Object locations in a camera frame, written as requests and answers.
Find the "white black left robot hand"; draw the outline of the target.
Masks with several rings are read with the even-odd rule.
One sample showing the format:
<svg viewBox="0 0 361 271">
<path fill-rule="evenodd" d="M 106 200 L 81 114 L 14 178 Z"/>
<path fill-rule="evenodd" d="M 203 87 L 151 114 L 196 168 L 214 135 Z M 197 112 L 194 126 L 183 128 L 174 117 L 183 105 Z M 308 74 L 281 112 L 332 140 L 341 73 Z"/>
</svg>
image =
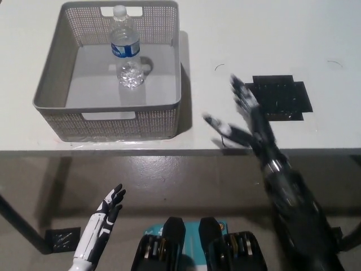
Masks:
<svg viewBox="0 0 361 271">
<path fill-rule="evenodd" d="M 70 270 L 95 270 L 108 243 L 126 190 L 119 184 L 91 215 L 73 257 Z"/>
</svg>

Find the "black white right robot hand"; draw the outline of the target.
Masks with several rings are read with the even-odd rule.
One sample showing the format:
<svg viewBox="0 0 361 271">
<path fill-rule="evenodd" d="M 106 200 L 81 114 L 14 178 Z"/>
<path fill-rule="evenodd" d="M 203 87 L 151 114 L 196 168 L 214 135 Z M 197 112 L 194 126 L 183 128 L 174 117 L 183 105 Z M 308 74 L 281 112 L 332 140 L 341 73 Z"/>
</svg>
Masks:
<svg viewBox="0 0 361 271">
<path fill-rule="evenodd" d="M 276 145 L 274 132 L 256 97 L 235 75 L 231 75 L 230 84 L 234 101 L 249 130 L 227 124 L 210 114 L 204 114 L 203 119 L 222 137 L 238 145 L 250 147 L 259 159 L 262 169 L 268 165 L 278 171 L 290 168 L 287 157 Z"/>
</svg>

